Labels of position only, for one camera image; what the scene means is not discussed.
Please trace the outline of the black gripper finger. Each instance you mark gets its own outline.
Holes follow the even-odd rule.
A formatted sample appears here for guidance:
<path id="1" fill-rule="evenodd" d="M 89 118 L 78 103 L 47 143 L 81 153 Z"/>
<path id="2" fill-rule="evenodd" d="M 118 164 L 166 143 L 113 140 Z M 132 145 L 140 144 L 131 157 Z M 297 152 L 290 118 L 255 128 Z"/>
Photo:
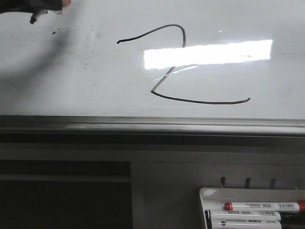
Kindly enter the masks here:
<path id="1" fill-rule="evenodd" d="M 62 0 L 1 0 L 0 13 L 6 12 L 27 12 L 33 13 L 35 10 L 63 9 Z"/>

